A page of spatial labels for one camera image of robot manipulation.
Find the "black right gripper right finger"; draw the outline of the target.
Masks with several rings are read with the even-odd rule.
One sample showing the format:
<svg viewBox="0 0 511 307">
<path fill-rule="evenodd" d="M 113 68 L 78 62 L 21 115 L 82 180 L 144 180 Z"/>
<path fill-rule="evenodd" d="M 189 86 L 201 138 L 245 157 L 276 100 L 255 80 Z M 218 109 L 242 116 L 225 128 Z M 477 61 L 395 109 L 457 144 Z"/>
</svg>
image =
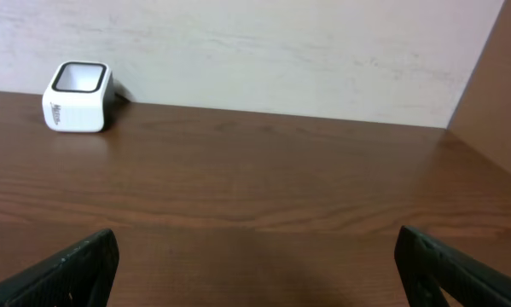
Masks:
<svg viewBox="0 0 511 307">
<path fill-rule="evenodd" d="M 420 230 L 399 230 L 394 259 L 409 305 L 511 306 L 511 277 Z"/>
</svg>

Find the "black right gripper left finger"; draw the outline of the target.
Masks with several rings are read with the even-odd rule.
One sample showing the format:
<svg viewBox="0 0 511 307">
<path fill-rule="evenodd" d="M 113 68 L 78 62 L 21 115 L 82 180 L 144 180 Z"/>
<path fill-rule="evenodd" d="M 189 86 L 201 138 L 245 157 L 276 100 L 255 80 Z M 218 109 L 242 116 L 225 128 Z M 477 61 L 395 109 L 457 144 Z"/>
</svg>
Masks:
<svg viewBox="0 0 511 307">
<path fill-rule="evenodd" d="M 105 307 L 118 266 L 115 235 L 102 229 L 0 281 L 0 307 Z"/>
</svg>

